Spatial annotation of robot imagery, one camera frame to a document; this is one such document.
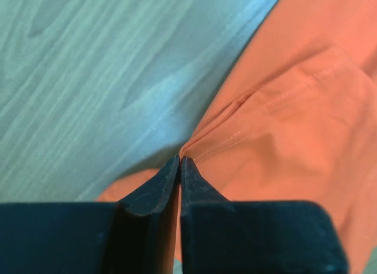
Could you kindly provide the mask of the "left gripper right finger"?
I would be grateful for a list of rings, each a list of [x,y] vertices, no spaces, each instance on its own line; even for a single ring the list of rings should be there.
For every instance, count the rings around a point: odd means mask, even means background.
[[[181,162],[181,251],[184,273],[235,273],[228,257],[220,258],[221,216],[229,217],[234,203],[200,174],[193,159]]]

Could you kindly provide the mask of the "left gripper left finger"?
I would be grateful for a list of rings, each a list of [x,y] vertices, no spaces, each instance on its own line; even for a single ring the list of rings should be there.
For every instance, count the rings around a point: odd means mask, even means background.
[[[172,273],[180,159],[116,202],[102,273]]]

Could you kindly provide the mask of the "orange t shirt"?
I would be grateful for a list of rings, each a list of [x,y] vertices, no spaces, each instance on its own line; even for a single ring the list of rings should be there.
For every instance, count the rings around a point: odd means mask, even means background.
[[[234,203],[235,273],[362,273],[376,247],[376,0],[280,0],[179,152]]]

